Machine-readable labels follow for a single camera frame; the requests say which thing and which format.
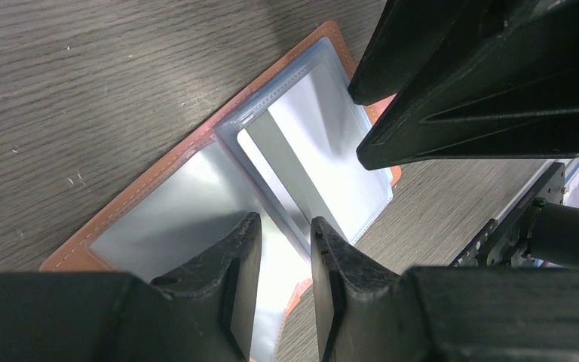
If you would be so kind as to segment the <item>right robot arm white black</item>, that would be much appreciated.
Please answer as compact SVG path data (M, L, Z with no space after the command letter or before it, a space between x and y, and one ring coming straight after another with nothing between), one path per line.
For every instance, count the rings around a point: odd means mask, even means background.
M456 266L579 267L579 208L558 196L579 157L579 1L389 1L348 87L390 103L357 147L368 170L443 159L548 159Z

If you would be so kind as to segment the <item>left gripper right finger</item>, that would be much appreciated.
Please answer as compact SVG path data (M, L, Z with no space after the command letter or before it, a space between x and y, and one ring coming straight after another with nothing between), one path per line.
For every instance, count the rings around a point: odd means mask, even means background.
M579 269L398 275L321 216L311 267L321 361L579 361Z

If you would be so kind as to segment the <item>silver striped credit card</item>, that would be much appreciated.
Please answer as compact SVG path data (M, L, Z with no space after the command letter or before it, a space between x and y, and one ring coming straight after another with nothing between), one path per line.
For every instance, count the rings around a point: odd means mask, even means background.
M237 142L291 214L322 216L349 241L368 218L375 177L354 147L365 134L362 114L343 91L340 72L321 63L237 135Z

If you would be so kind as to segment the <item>brown leather card holder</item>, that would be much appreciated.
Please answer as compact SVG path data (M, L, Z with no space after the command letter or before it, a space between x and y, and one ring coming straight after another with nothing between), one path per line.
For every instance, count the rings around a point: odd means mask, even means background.
M287 316L311 285L310 224L291 214L237 135L315 66L337 69L343 91L362 114L364 136L382 107L354 103L348 85L356 68L334 21L318 26L207 119L54 251L43 272L132 272L149 281L224 238L247 213L262 220L262 260L251 361L274 361ZM360 144L354 147L354 155ZM372 215L356 243L393 197L399 167L369 171Z

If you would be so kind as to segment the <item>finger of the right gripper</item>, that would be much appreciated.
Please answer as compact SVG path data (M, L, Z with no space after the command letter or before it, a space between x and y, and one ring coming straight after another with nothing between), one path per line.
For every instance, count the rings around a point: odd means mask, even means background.
M369 170L440 159L579 156L579 31L443 45L357 148Z
M452 105L573 75L579 1L389 1L348 89Z

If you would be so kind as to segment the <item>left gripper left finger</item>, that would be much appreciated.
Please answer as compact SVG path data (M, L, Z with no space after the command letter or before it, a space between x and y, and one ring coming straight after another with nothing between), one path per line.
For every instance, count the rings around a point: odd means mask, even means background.
M145 282L126 272L0 272L0 361L246 361L262 257L247 214Z

